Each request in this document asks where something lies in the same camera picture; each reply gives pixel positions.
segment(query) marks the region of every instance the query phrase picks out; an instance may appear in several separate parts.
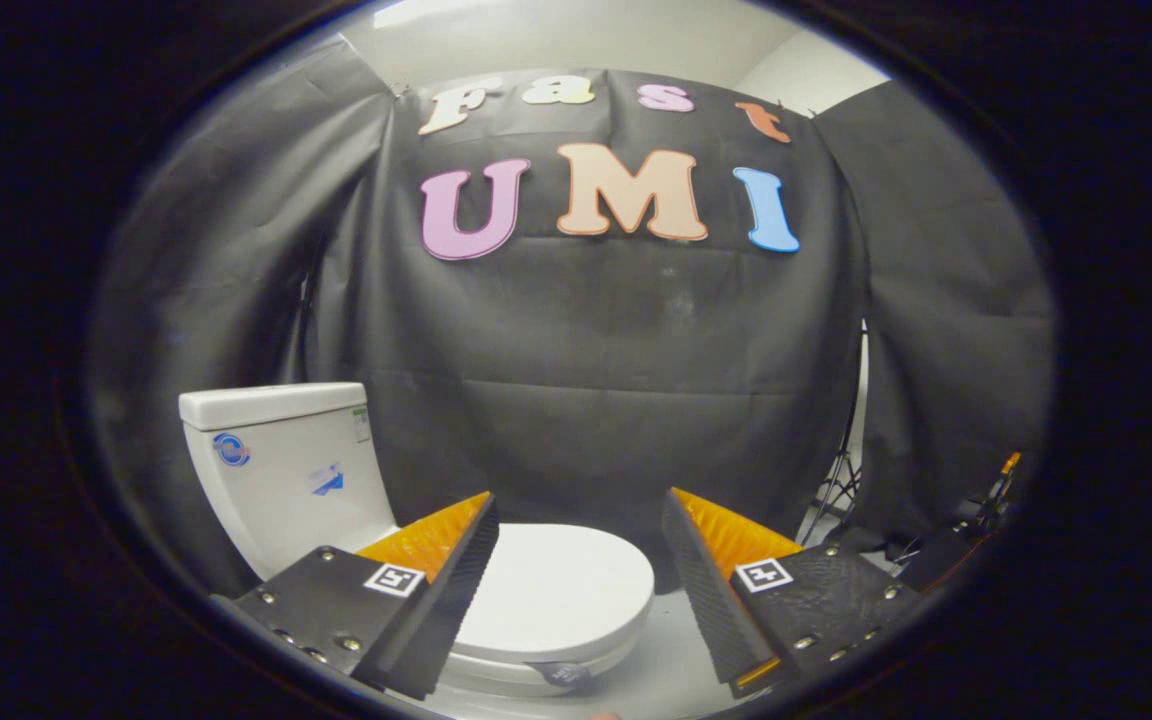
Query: label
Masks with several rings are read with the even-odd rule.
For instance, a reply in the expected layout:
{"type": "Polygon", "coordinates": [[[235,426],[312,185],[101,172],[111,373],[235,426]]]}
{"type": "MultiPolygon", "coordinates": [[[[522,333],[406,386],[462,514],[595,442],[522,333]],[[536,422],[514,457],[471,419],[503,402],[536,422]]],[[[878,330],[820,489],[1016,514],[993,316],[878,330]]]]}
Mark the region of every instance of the label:
{"type": "Polygon", "coordinates": [[[371,439],[371,420],[367,419],[365,407],[356,407],[353,411],[353,437],[355,437],[355,442],[365,442],[371,439]]]}
{"type": "Polygon", "coordinates": [[[344,486],[344,473],[340,470],[340,464],[327,465],[321,470],[310,473],[310,492],[314,495],[326,495],[334,488],[344,486]]]}
{"type": "Polygon", "coordinates": [[[385,562],[379,570],[371,575],[371,578],[367,578],[366,583],[362,583],[362,586],[395,597],[410,597],[412,592],[416,592],[416,585],[419,585],[424,578],[425,573],[420,570],[385,562]]]}
{"type": "Polygon", "coordinates": [[[214,448],[215,454],[220,456],[220,461],[226,465],[233,465],[234,468],[241,468],[245,465],[248,460],[251,460],[251,452],[247,449],[243,441],[236,435],[230,433],[220,433],[219,435],[211,439],[211,447],[214,448]]]}
{"type": "Polygon", "coordinates": [[[741,582],[745,583],[749,592],[763,592],[765,589],[781,588],[794,582],[790,574],[774,558],[749,562],[749,564],[737,564],[736,574],[741,582]]]}

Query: sticker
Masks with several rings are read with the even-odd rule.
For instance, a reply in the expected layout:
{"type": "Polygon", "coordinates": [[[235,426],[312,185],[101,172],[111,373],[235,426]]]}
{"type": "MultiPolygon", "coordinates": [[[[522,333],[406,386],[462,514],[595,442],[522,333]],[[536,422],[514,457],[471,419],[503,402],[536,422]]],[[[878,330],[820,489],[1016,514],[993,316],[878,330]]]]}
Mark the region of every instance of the sticker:
{"type": "Polygon", "coordinates": [[[444,90],[434,96],[434,111],[429,115],[429,122],[416,131],[416,135],[429,135],[465,122],[470,115],[462,109],[478,109],[488,97],[490,90],[499,90],[503,81],[493,77],[444,90]]]}
{"type": "Polygon", "coordinates": [[[750,124],[753,124],[758,129],[758,132],[763,132],[763,135],[771,137],[773,141],[790,141],[790,136],[785,135],[785,132],[781,132],[781,128],[776,127],[776,123],[781,122],[781,118],[768,113],[767,108],[763,108],[761,105],[755,105],[753,103],[737,103],[736,106],[745,111],[750,124]]]}
{"type": "Polygon", "coordinates": [[[687,91],[673,85],[639,86],[639,105],[644,108],[666,109],[669,113],[690,113],[696,104],[687,100],[687,91]]]}
{"type": "Polygon", "coordinates": [[[342,488],[343,486],[344,473],[340,471],[339,464],[328,465],[310,473],[310,487],[314,495],[326,495],[326,493],[334,491],[334,488],[342,488]]]}
{"type": "Polygon", "coordinates": [[[708,236],[708,228],[696,214],[691,191],[696,159],[685,152],[653,150],[637,174],[605,145],[570,143],[559,146],[558,153],[571,165],[567,214],[558,219],[560,232],[602,234],[611,229],[612,221],[599,210],[601,196],[626,232],[639,229],[649,205],[654,205],[655,213],[647,220],[647,230],[654,236],[692,242],[708,236]]]}
{"type": "Polygon", "coordinates": [[[252,458],[251,452],[247,449],[243,441],[230,433],[220,433],[212,438],[211,447],[215,448],[215,454],[220,456],[221,462],[226,465],[234,465],[234,468],[245,465],[248,460],[252,458]]]}
{"type": "Polygon", "coordinates": [[[362,586],[395,597],[411,597],[411,593],[416,592],[416,585],[419,585],[424,578],[425,573],[420,573],[420,570],[385,562],[366,583],[362,583],[362,586]]]}
{"type": "Polygon", "coordinates": [[[357,407],[353,411],[353,437],[355,437],[355,442],[365,442],[371,439],[371,420],[367,419],[365,407],[357,407]]]}
{"type": "Polygon", "coordinates": [[[745,583],[749,592],[763,592],[765,589],[781,588],[794,582],[790,574],[774,558],[749,562],[749,564],[737,564],[736,574],[741,582],[745,583]]]}
{"type": "Polygon", "coordinates": [[[799,242],[790,232],[781,204],[781,179],[751,168],[736,168],[732,174],[745,183],[750,209],[755,210],[755,228],[749,232],[749,241],[764,250],[797,252],[799,242]]]}
{"type": "Polygon", "coordinates": [[[531,167],[526,159],[500,160],[483,169],[492,179],[492,217],[477,232],[456,227],[456,204],[461,187],[470,179],[467,170],[453,170],[420,183],[425,194],[425,218],[420,220],[420,241],[434,258],[465,260],[492,252],[513,235],[518,220],[518,182],[531,167]]]}
{"type": "Polygon", "coordinates": [[[584,105],[594,99],[593,92],[589,91],[590,86],[589,78],[579,76],[543,77],[531,83],[530,90],[522,94],[522,101],[529,105],[584,105]]]}

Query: toilet bowl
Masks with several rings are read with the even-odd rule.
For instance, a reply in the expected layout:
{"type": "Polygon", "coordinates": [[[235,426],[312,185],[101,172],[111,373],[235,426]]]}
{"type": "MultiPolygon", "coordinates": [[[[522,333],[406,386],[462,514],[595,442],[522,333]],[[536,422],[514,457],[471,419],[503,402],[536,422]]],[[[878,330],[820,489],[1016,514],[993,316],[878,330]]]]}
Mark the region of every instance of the toilet bowl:
{"type": "MultiPolygon", "coordinates": [[[[212,511],[262,579],[324,544],[361,550],[397,531],[362,384],[189,392],[179,409],[212,511]]],[[[639,638],[653,586],[643,552],[612,533],[500,524],[439,683],[568,692],[545,669],[611,670],[639,638]]]]}

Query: blue circular logo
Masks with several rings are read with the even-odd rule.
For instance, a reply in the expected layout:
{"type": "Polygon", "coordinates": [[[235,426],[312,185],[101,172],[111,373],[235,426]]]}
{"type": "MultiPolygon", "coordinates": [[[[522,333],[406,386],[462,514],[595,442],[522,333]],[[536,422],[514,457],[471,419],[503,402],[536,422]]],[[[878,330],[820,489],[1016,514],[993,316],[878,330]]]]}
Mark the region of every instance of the blue circular logo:
{"type": "Polygon", "coordinates": [[[220,433],[211,441],[211,447],[215,447],[215,454],[226,465],[245,465],[251,460],[252,454],[247,449],[241,439],[229,434],[220,433]]]}

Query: toilet tank lid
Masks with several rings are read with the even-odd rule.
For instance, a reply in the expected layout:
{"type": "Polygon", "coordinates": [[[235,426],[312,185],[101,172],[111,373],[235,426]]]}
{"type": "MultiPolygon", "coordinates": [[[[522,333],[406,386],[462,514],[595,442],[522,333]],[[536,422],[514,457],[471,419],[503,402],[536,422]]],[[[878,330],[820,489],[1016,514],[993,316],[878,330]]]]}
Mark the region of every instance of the toilet tank lid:
{"type": "Polygon", "coordinates": [[[180,419],[199,430],[241,429],[300,416],[364,406],[362,382],[301,382],[288,386],[205,389],[180,395],[180,419]]]}

